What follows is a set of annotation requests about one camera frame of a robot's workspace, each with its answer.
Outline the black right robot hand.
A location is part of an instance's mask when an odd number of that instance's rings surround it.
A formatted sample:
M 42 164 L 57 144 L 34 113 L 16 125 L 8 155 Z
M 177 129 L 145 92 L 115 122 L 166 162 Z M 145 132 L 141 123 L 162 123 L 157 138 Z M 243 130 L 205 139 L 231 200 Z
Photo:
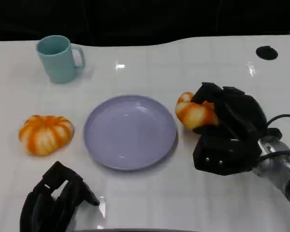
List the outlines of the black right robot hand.
M 219 87 L 203 82 L 191 100 L 193 103 L 212 103 L 218 125 L 194 129 L 200 135 L 246 141 L 259 139 L 266 131 L 266 116 L 258 102 L 235 87 Z

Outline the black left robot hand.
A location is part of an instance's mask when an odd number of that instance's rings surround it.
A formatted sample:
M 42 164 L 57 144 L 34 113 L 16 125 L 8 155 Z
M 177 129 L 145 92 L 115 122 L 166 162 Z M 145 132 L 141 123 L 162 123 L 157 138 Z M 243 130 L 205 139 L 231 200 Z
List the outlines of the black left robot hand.
M 21 232 L 64 232 L 77 207 L 100 205 L 83 178 L 56 161 L 28 194 L 20 216 Z

